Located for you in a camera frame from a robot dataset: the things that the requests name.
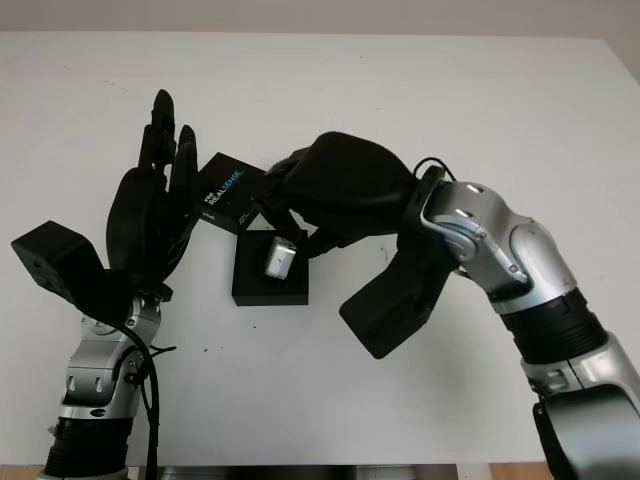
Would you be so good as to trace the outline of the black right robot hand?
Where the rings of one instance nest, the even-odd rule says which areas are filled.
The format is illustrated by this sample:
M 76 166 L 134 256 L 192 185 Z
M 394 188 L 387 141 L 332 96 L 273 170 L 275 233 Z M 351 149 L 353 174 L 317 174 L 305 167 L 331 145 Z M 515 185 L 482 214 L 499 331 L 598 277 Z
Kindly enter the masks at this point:
M 308 259 L 399 231 L 418 180 L 385 147 L 326 132 L 262 177 L 253 201 Z

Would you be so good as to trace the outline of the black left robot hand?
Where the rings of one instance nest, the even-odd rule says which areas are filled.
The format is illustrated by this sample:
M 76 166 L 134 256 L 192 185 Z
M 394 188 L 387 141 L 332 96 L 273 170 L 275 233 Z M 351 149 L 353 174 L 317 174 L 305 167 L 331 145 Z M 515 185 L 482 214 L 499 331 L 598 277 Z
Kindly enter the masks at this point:
M 106 227 L 110 268 L 138 291 L 164 291 L 198 221 L 194 130 L 176 130 L 174 102 L 157 92 L 138 163 L 123 176 Z

